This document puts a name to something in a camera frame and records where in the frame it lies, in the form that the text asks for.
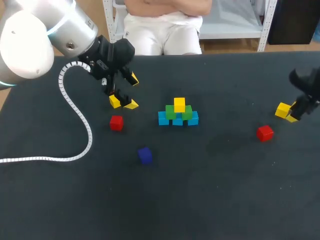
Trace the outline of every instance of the wooden floor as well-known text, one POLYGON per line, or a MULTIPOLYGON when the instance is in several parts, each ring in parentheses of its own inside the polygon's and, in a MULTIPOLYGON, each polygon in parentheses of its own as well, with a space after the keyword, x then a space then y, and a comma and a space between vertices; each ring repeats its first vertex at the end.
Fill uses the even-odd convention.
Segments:
MULTIPOLYGON (((99 34, 108 38, 103 0, 77 0, 77 4, 97 24, 99 34)), ((4 3, 0 1, 0 16, 4 12, 4 3)), ((201 41, 204 54, 224 53, 255 53, 258 49, 258 39, 219 39, 201 41)), ((290 51, 320 51, 320 43, 312 42, 308 45, 267 45, 265 52, 290 52, 290 51)), ((0 91, 0 109, 9 93, 9 90, 0 91)))

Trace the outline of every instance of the dark blue cube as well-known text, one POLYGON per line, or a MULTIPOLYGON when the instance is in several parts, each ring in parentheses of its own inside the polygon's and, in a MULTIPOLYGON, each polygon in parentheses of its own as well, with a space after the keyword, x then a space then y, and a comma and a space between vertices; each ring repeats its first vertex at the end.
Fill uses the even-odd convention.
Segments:
POLYGON ((146 165, 152 163, 152 153, 148 147, 139 149, 138 155, 142 164, 146 165))

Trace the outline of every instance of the yellow cube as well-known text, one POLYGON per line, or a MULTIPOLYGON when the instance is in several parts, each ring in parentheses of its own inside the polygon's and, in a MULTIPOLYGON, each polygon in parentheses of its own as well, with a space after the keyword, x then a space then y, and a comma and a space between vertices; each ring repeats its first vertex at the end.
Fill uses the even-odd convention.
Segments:
POLYGON ((276 109, 275 115, 285 119, 289 114, 290 108, 291 108, 290 105, 281 102, 278 108, 276 109))
POLYGON ((114 109, 121 107, 120 101, 115 97, 115 95, 109 96, 109 100, 114 109))
POLYGON ((174 98, 174 112, 185 113, 186 112, 186 100, 184 97, 174 98))

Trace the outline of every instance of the cube stack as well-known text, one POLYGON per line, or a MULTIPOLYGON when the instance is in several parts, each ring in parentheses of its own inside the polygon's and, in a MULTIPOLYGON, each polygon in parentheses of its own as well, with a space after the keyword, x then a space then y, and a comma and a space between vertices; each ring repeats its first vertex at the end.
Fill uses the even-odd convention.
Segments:
POLYGON ((183 126, 184 121, 188 122, 188 126, 199 124, 198 112, 193 111, 191 105, 186 105, 184 97, 175 98, 173 105, 166 105, 165 111, 158 112, 159 126, 168 126, 171 120, 174 126, 183 126))

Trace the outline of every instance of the blue cube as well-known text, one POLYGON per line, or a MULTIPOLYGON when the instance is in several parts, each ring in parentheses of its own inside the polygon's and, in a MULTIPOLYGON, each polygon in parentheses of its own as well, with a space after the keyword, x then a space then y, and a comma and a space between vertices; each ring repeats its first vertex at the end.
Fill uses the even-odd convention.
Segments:
POLYGON ((158 112, 159 126, 167 126, 169 125, 169 120, 166 119, 166 112, 159 111, 158 112))
POLYGON ((184 121, 182 120, 182 113, 177 113, 176 118, 172 120, 172 125, 174 126, 183 126, 184 121))
POLYGON ((199 124, 199 116, 197 111, 192 112, 192 119, 188 120, 188 126, 195 126, 199 124))
POLYGON ((147 165, 152 163, 152 153, 148 147, 139 149, 138 155, 142 164, 147 165))

